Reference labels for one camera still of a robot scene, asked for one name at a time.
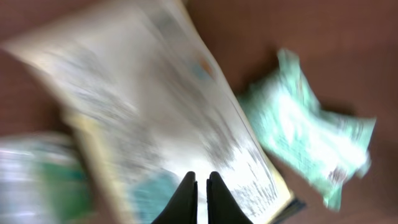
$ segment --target brown surface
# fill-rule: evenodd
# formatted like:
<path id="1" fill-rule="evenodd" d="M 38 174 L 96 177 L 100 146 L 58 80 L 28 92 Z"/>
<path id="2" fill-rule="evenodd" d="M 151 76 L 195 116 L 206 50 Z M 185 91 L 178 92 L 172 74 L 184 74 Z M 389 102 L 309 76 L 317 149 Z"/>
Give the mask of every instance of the brown surface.
<path id="1" fill-rule="evenodd" d="M 2 0 L 0 40 L 95 1 Z M 319 195 L 275 162 L 308 202 L 286 223 L 398 223 L 398 2 L 191 0 L 188 9 L 235 90 L 272 68 L 275 50 L 287 47 L 300 55 L 323 103 L 378 118 L 373 166 L 363 180 L 346 184 L 340 213 L 323 208 Z M 65 129 L 56 103 L 21 64 L 0 52 L 0 135 L 47 129 Z M 92 223 L 113 223 L 108 217 Z"/>

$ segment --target black pointed object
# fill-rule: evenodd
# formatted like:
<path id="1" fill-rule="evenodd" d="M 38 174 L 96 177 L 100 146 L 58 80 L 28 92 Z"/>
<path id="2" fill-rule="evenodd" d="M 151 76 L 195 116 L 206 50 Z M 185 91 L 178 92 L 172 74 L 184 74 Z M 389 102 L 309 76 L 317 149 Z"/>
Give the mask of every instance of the black pointed object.
<path id="1" fill-rule="evenodd" d="M 172 198 L 152 224 L 196 224 L 198 210 L 198 182 L 195 173 L 185 174 Z"/>
<path id="2" fill-rule="evenodd" d="M 219 173 L 212 172 L 206 184 L 209 224 L 252 223 L 239 208 Z"/>

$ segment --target light green packet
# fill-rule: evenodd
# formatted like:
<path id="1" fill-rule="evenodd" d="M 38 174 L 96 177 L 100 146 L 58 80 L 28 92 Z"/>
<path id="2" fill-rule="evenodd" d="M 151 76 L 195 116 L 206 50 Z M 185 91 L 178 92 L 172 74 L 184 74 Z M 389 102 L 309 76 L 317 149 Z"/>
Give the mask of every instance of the light green packet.
<path id="1" fill-rule="evenodd" d="M 339 210 L 343 184 L 369 169 L 376 119 L 321 110 L 299 58 L 282 49 L 278 59 L 280 68 L 238 96 L 239 103 L 264 150 L 314 186 L 326 207 Z"/>

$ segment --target green and white package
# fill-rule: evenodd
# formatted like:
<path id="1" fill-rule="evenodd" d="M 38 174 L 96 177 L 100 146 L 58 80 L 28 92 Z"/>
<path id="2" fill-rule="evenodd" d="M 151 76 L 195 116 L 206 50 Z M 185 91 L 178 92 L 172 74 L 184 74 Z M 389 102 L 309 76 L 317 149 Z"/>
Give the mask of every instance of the green and white package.
<path id="1" fill-rule="evenodd" d="M 314 186 L 326 207 L 339 210 L 343 184 L 369 169 L 376 119 L 323 111 L 299 58 L 282 49 L 278 59 L 280 68 L 251 85 L 239 103 L 264 150 Z"/>

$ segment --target blurry book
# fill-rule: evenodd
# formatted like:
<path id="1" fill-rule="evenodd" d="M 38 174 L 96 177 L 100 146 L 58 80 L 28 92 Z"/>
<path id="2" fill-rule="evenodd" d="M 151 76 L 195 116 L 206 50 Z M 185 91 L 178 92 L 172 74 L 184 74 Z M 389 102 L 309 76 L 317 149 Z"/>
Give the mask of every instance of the blurry book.
<path id="1" fill-rule="evenodd" d="M 198 223 L 212 171 L 254 223 L 293 199 L 180 1 L 107 2 L 5 48 L 64 103 L 121 223 L 150 223 L 190 170 Z"/>

